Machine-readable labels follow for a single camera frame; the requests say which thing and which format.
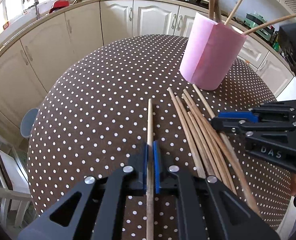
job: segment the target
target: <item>faucet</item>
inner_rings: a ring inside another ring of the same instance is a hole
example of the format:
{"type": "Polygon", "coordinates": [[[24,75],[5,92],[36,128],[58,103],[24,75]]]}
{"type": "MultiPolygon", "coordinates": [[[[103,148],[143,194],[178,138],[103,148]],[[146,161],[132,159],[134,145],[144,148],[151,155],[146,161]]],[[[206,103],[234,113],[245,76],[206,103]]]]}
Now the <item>faucet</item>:
{"type": "Polygon", "coordinates": [[[35,0],[34,6],[35,6],[35,17],[36,19],[40,19],[40,13],[39,13],[39,9],[38,9],[38,4],[39,2],[37,0],[35,0]]]}

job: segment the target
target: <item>metal rivet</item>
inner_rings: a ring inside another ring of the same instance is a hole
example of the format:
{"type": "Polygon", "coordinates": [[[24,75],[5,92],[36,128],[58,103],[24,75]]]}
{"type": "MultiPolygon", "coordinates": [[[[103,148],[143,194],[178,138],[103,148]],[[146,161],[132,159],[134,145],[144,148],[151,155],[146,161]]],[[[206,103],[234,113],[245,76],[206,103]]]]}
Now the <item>metal rivet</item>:
{"type": "Polygon", "coordinates": [[[93,184],[96,181],[96,179],[93,176],[88,176],[85,178],[86,184],[93,184]]]}
{"type": "Polygon", "coordinates": [[[179,171],[179,167],[177,165],[171,165],[171,166],[169,166],[168,169],[171,172],[177,172],[177,171],[179,171]]]}
{"type": "Polygon", "coordinates": [[[254,133],[252,132],[252,131],[248,131],[247,133],[246,133],[246,136],[252,136],[254,133]]]}
{"type": "Polygon", "coordinates": [[[218,179],[214,175],[210,175],[207,177],[207,181],[209,183],[216,183],[218,181],[218,179]]]}
{"type": "Polygon", "coordinates": [[[132,166],[125,166],[122,168],[122,170],[125,172],[125,173],[130,173],[134,170],[134,168],[132,166]]]}

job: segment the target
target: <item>brown tablecloth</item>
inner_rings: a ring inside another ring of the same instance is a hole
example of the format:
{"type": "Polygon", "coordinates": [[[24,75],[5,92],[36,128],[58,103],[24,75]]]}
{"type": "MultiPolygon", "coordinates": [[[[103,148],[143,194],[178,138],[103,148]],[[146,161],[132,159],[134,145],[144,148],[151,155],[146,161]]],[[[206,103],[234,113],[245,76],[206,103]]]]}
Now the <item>brown tablecloth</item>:
{"type": "MultiPolygon", "coordinates": [[[[127,163],[146,140],[149,98],[153,100],[154,139],[162,152],[170,152],[178,166],[197,175],[166,90],[170,86],[181,94],[186,88],[200,104],[192,85],[179,73],[187,40],[146,35],[116,41],[81,59],[59,78],[40,107],[29,144],[29,185],[39,214],[84,176],[102,178],[127,163]]],[[[261,78],[238,59],[218,89],[202,93],[215,113],[245,111],[275,100],[261,78]]],[[[203,105],[197,106],[210,120],[203,105]]],[[[290,200],[289,172],[245,155],[237,136],[230,135],[230,141],[263,219],[277,229],[290,200]]],[[[244,200],[230,164],[229,171],[244,200]]],[[[146,237],[145,216],[145,197],[129,196],[123,239],[146,237]]],[[[177,239],[173,197],[155,197],[154,230],[156,239],[177,239]]]]}

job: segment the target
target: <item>pink container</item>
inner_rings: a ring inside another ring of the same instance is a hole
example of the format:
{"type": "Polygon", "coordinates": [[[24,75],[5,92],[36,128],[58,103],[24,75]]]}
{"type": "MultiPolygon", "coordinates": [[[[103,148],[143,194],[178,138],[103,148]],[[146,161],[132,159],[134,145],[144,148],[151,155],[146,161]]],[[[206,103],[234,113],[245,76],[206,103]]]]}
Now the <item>pink container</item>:
{"type": "Polygon", "coordinates": [[[242,48],[246,36],[196,13],[180,64],[181,75],[204,90],[215,90],[242,48]]]}

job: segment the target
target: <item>white chair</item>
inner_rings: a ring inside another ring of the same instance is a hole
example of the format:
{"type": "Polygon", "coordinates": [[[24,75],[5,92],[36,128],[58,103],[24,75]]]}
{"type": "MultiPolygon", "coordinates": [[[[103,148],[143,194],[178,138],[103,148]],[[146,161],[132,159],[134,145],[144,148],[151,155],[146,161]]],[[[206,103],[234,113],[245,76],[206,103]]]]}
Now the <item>white chair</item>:
{"type": "Polygon", "coordinates": [[[7,228],[9,210],[17,210],[14,227],[22,225],[23,217],[32,201],[27,173],[15,148],[0,136],[0,147],[8,147],[9,154],[0,150],[0,224],[7,228]]]}

